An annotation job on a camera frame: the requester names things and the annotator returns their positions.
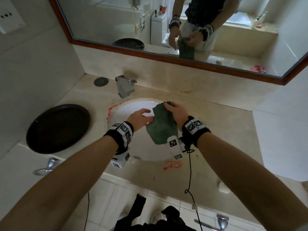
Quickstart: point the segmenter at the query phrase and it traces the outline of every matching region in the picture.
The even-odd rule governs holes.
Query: cable connector
[[[198,206],[197,206],[197,204],[192,204],[192,210],[195,210],[196,212],[198,211]]]

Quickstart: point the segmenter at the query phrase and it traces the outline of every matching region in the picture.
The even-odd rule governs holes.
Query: countertop
[[[252,112],[191,98],[184,93],[178,95],[136,85],[135,92],[122,99],[117,94],[114,80],[109,80],[104,87],[96,87],[93,84],[96,78],[94,75],[86,74],[57,104],[82,105],[90,112],[91,124],[87,134],[79,142],[54,154],[56,158],[66,160],[101,138],[107,130],[107,117],[111,107],[133,99],[152,98],[183,104],[190,115],[203,120],[215,135],[263,164]],[[190,191],[198,206],[258,223],[233,193],[225,194],[218,191],[219,178],[198,150],[191,153],[191,165]],[[124,168],[119,169],[109,164],[104,174],[188,203],[192,202],[190,195],[184,194],[189,183],[188,154],[177,161],[159,162],[141,161],[130,157]]]

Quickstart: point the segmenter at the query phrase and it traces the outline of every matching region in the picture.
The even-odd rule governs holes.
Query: chrome faucet
[[[56,167],[58,162],[59,162],[58,159],[50,157],[47,163],[47,167],[34,170],[33,174],[37,176],[45,176],[49,174]]]
[[[217,217],[217,221],[218,221],[218,224],[220,226],[220,229],[215,228],[215,227],[213,227],[211,225],[208,225],[208,224],[206,224],[204,222],[201,222],[201,221],[199,223],[199,221],[197,219],[194,219],[194,221],[196,223],[204,226],[204,227],[207,227],[207,228],[211,229],[211,230],[214,230],[214,231],[224,231],[227,228],[227,226],[228,226],[229,217],[226,217],[226,216],[223,216],[223,215],[219,215],[219,214],[217,214],[216,217]]]
[[[120,97],[125,98],[135,91],[133,85],[137,83],[137,80],[134,78],[125,78],[124,75],[121,75],[115,78],[115,82],[118,87]]]

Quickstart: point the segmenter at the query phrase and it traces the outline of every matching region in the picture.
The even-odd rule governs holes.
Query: electrical outlet
[[[25,26],[25,22],[10,0],[0,0],[0,31],[8,34]]]
[[[135,25],[135,32],[136,32],[136,35],[139,34],[139,31],[140,31],[140,24],[137,23],[137,24]]]

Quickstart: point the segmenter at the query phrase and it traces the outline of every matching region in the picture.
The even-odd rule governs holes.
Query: green towel
[[[164,107],[164,103],[160,103],[153,108],[154,121],[148,124],[147,132],[151,136],[153,142],[157,145],[167,143],[170,136],[178,136],[176,122],[172,112]]]
[[[194,60],[195,59],[195,48],[188,46],[186,44],[187,40],[190,40],[190,39],[187,37],[183,37],[182,40],[178,42],[180,58]]]

